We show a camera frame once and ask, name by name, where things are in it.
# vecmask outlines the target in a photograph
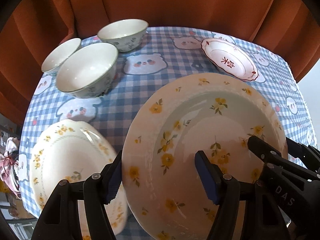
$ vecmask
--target table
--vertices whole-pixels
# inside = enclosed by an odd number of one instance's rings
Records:
[[[288,64],[267,49],[235,37],[194,28],[151,27],[142,45],[129,53],[120,53],[117,72],[110,91],[98,98],[77,99],[55,87],[55,78],[43,75],[31,100],[24,122],[20,159],[31,159],[31,149],[38,136],[59,120],[71,118],[94,126],[113,145],[122,149],[129,126],[141,106],[165,84],[177,78],[204,72],[219,72],[204,55],[204,38],[221,37],[245,51],[257,65],[261,78],[247,82],[259,91],[275,109],[285,134],[292,140],[316,147],[316,137],[308,108]],[[100,42],[96,36],[82,41],[82,46]],[[299,159],[289,159],[302,165]],[[39,217],[33,200],[28,174],[20,179],[26,210]],[[128,218],[117,239],[152,239],[137,223]]]

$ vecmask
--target checkered tablecloth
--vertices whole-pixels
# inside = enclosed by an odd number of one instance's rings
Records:
[[[204,38],[219,36],[219,33],[194,28],[148,28],[140,47],[129,53],[119,54],[117,74],[112,87],[106,95],[99,98],[74,99],[57,90],[55,78],[44,75],[31,100],[24,122],[20,155],[26,155],[27,160],[30,160],[31,149],[41,132],[64,118],[89,122],[118,152],[123,147],[132,120],[155,91],[186,75],[223,73],[213,66],[200,48]],[[228,39],[245,51],[257,65],[263,76],[262,80],[247,84],[269,101],[286,136],[296,142],[316,147],[316,137],[307,106],[288,64],[280,56],[270,54],[267,49],[256,44],[231,36],[228,36]],[[82,46],[96,42],[100,42],[97,37],[87,38],[82,41]],[[291,156],[290,160],[301,164],[300,160]],[[38,217],[40,212],[30,187],[32,181],[29,181],[28,176],[22,179],[20,186],[24,206]],[[151,236],[144,232],[131,215],[125,230],[117,239],[133,238],[151,239]]]

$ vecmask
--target round plate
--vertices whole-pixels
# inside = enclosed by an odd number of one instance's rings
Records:
[[[234,44],[208,38],[202,41],[201,48],[216,66],[236,78],[253,81],[258,77],[258,69],[252,59]]]
[[[42,210],[60,180],[85,180],[93,173],[100,173],[115,158],[112,146],[85,122],[65,119],[49,126],[38,138],[30,160],[30,182],[36,204]],[[78,208],[82,235],[89,236],[83,201],[78,201]],[[105,208],[114,233],[120,233],[127,219],[122,185],[116,198]]]
[[[263,167],[247,148],[253,134],[287,158],[275,111],[240,80],[195,74],[154,93],[133,120],[122,155],[124,189],[143,229],[160,240],[206,239],[218,206],[206,196],[195,153],[203,150],[224,173],[252,183]],[[234,239],[243,216],[241,202]]]

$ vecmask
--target scalloped plate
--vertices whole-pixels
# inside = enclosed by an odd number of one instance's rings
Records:
[[[218,67],[236,78],[256,80],[258,69],[252,59],[236,45],[216,38],[204,39],[201,48],[205,55]]]
[[[133,120],[122,155],[124,189],[143,229],[160,240],[206,239],[218,206],[206,196],[195,153],[203,150],[224,173],[252,183],[263,167],[247,148],[252,134],[287,158],[275,111],[240,80],[194,74],[155,92]],[[241,202],[234,239],[240,237],[243,216]]]
[[[113,162],[116,152],[108,141],[86,122],[62,120],[43,131],[32,149],[30,184],[42,210],[61,179],[85,180]],[[78,201],[81,233],[89,236],[83,201]],[[105,205],[113,229],[119,234],[127,220],[127,201],[121,185],[115,199]]]

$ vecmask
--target curtain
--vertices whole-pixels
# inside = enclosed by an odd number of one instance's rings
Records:
[[[23,0],[0,33],[0,112],[22,125],[45,57],[125,18],[252,41],[282,56],[296,81],[320,56],[320,28],[301,0]]]

